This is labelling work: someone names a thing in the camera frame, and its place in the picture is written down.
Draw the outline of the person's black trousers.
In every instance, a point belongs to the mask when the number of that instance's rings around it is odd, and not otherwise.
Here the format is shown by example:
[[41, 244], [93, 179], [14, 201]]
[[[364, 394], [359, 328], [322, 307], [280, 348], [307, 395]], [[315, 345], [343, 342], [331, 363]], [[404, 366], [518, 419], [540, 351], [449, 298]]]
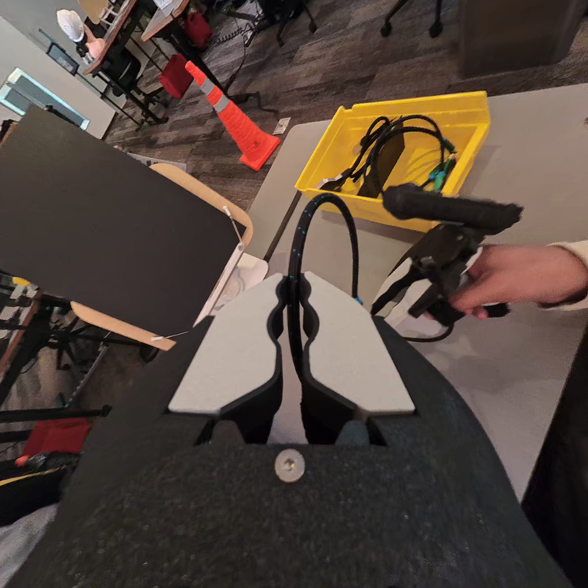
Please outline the person's black trousers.
[[587, 331], [522, 500], [535, 533], [574, 587], [587, 587]]

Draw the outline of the orange traffic cone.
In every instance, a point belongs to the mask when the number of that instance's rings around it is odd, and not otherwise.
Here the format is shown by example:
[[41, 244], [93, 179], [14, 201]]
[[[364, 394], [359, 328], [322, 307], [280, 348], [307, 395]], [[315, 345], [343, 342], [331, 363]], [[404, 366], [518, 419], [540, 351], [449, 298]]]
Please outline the orange traffic cone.
[[260, 171], [279, 146], [281, 140], [277, 136], [269, 135], [262, 131], [193, 62], [188, 61], [185, 69], [206, 96], [225, 129], [239, 148], [241, 152], [240, 162], [254, 171]]

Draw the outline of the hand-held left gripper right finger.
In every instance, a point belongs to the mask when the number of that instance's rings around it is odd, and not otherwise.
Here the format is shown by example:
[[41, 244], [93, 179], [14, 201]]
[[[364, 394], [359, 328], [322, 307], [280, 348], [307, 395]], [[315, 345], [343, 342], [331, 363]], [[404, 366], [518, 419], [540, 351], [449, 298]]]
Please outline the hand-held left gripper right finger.
[[312, 272], [301, 285], [311, 382], [364, 416], [413, 414], [415, 404], [370, 313]]

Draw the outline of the yellow plastic bin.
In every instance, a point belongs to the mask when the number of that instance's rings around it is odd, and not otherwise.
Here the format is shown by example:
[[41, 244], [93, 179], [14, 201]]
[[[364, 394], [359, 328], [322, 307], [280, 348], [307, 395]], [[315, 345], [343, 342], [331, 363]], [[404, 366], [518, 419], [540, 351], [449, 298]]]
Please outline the yellow plastic bin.
[[[363, 181], [360, 171], [371, 149], [368, 145], [362, 151], [363, 145], [369, 143], [366, 136], [370, 126], [374, 125], [372, 130], [378, 129], [382, 120], [375, 121], [381, 116], [392, 120], [413, 114], [434, 119], [443, 135], [457, 148], [457, 163], [439, 191], [444, 196], [456, 197], [489, 133], [490, 111], [485, 91], [369, 102], [349, 109], [340, 107], [299, 176], [296, 188], [312, 199], [320, 192], [315, 189], [320, 180], [349, 171], [349, 179], [334, 193], [346, 203], [353, 217], [421, 233], [429, 231], [435, 225], [432, 221], [399, 220], [386, 212], [382, 195], [376, 199], [357, 195]], [[439, 164], [439, 143], [434, 137], [420, 133], [403, 137], [405, 150], [384, 189], [404, 183], [420, 186]]]

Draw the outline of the person's right hand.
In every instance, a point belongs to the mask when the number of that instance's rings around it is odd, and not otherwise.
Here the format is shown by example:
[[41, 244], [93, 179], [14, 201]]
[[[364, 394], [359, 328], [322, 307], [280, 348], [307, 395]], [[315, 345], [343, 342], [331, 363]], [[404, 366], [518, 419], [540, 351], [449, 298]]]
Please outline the person's right hand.
[[451, 294], [449, 303], [456, 311], [484, 320], [489, 318], [489, 305], [558, 298], [550, 283], [557, 277], [559, 254], [563, 251], [548, 246], [486, 246], [467, 272], [467, 285]]

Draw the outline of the person's right forearm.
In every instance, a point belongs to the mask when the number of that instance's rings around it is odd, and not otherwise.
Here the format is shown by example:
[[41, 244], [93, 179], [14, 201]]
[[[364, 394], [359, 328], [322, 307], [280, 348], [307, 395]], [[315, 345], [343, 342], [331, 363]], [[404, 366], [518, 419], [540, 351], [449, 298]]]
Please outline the person's right forearm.
[[581, 311], [587, 309], [587, 240], [556, 242], [548, 247], [563, 251], [551, 285], [558, 298], [538, 302], [543, 309]]

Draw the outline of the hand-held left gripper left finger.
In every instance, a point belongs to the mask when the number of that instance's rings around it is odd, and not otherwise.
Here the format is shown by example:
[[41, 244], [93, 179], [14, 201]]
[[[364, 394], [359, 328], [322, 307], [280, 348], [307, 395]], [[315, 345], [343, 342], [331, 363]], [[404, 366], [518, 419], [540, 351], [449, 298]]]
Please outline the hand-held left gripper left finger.
[[277, 350], [268, 325], [283, 278], [281, 273], [266, 278], [213, 317], [168, 405], [170, 412], [219, 416], [271, 379]]

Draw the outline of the wooden table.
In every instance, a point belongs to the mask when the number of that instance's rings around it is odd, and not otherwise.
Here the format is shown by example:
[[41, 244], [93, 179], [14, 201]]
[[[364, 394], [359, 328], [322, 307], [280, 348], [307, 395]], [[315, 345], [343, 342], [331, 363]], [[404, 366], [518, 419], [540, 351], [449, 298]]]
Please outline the wooden table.
[[138, 83], [142, 77], [140, 74], [141, 63], [138, 58], [128, 51], [126, 44], [131, 40], [136, 45], [136, 48], [147, 57], [148, 62], [154, 65], [160, 75], [163, 76], [165, 70], [145, 52], [138, 41], [133, 39], [133, 34], [137, 28], [140, 29], [142, 42], [153, 43], [157, 51], [170, 61], [171, 57], [166, 55], [158, 46], [155, 38], [169, 26], [177, 24], [177, 18], [183, 14], [188, 4], [189, 1], [172, 1], [172, 10], [169, 15], [164, 15], [160, 10], [157, 10], [149, 24], [144, 28], [141, 24], [142, 16], [146, 12], [146, 8], [143, 7], [144, 1], [123, 2], [116, 18], [109, 24], [105, 37], [98, 39], [99, 42], [104, 43], [104, 46], [84, 72], [85, 76], [99, 77], [107, 83], [107, 88], [112, 90], [116, 96], [126, 96], [140, 109], [142, 118], [137, 121], [119, 107], [119, 110], [132, 120], [138, 128], [141, 128], [144, 123], [151, 126], [166, 123], [168, 117], [166, 115], [159, 117], [151, 110], [150, 106], [168, 107], [169, 101], [160, 96], [160, 93], [164, 90], [163, 86], [159, 86], [152, 92], [145, 92], [139, 87]]

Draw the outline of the black board wooden rim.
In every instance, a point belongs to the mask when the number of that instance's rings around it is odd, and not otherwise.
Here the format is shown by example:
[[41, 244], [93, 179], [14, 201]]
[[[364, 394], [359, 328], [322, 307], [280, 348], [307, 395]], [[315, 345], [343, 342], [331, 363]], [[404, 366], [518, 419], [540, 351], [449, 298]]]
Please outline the black board wooden rim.
[[138, 343], [170, 350], [207, 317], [252, 235], [191, 175], [40, 107], [1, 141], [1, 270]]

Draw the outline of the red floor bin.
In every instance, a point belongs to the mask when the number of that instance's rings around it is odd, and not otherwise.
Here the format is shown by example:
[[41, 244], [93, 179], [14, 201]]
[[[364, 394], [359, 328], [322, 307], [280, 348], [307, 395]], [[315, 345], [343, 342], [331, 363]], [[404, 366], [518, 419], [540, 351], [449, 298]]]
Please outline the red floor bin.
[[189, 12], [183, 20], [183, 29], [189, 42], [199, 51], [207, 48], [212, 37], [212, 31], [199, 12]]
[[163, 72], [158, 75], [161, 87], [173, 98], [181, 99], [193, 81], [186, 70], [186, 64], [182, 55], [174, 54], [169, 58]]

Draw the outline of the white hard hat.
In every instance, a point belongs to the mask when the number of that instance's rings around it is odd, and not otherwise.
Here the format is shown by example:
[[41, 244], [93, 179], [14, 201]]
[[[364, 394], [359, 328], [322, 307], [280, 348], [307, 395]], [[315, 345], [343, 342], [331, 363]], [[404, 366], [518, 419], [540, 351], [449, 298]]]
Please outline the white hard hat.
[[56, 18], [61, 31], [73, 43], [82, 43], [86, 39], [85, 26], [74, 10], [59, 9], [56, 11]]

